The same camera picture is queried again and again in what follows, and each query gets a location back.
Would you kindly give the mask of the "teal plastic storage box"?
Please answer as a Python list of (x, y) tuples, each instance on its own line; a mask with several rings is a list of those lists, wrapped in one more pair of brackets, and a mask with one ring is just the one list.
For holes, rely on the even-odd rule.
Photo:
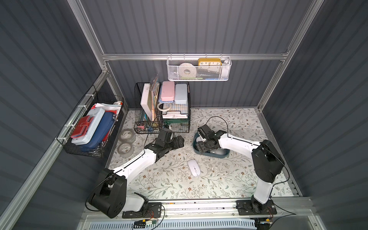
[(196, 144), (199, 141), (202, 141), (202, 139), (200, 138), (199, 134), (196, 133), (194, 135), (194, 139), (193, 139), (193, 142), (192, 142), (192, 146), (193, 146), (194, 152), (196, 154), (203, 155), (203, 156), (208, 156), (208, 157), (213, 157), (213, 158), (219, 158), (219, 159), (227, 158), (230, 155), (230, 150), (229, 149), (215, 149), (215, 150), (210, 150), (210, 151), (207, 151), (207, 152), (200, 152), (198, 150), (197, 146), (196, 146)]

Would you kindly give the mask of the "white wireless mouse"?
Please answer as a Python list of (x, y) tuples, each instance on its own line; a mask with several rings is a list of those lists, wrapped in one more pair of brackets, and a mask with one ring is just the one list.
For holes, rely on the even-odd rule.
[(198, 165), (197, 161), (194, 160), (194, 159), (191, 159), (187, 163), (188, 163), (188, 167), (189, 167), (189, 169), (191, 171), (191, 174), (194, 177), (200, 176), (201, 170), (199, 168), (199, 165)]

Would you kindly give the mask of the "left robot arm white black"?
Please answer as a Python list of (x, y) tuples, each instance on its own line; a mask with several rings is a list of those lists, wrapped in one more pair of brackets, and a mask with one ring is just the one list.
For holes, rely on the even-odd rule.
[(120, 212), (141, 212), (147, 214), (149, 200), (138, 193), (129, 194), (127, 187), (142, 171), (154, 165), (160, 158), (172, 150), (183, 148), (182, 136), (168, 141), (156, 141), (147, 144), (131, 161), (113, 170), (104, 168), (97, 179), (98, 184), (88, 195), (85, 205), (94, 207), (109, 218), (115, 218)]

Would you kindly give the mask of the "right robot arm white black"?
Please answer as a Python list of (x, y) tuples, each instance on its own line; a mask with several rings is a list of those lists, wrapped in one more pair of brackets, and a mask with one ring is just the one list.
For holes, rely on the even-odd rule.
[(212, 131), (209, 134), (198, 131), (198, 134), (201, 141), (197, 142), (196, 148), (200, 152), (227, 149), (250, 158), (258, 177), (252, 200), (259, 205), (264, 205), (269, 201), (274, 181), (285, 166), (272, 142), (245, 140), (222, 130), (216, 133)]

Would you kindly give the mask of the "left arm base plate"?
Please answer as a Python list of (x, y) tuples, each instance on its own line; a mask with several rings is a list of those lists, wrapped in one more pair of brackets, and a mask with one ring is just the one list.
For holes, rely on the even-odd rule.
[(124, 211), (122, 214), (123, 219), (151, 219), (160, 218), (163, 211), (161, 202), (153, 202), (144, 204), (140, 211)]

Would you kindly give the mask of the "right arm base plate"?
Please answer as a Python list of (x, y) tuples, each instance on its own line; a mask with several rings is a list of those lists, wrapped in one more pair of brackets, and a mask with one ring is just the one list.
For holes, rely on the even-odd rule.
[(276, 215), (276, 205), (272, 200), (268, 200), (265, 204), (261, 204), (256, 200), (237, 200), (235, 207), (240, 216), (251, 215)]

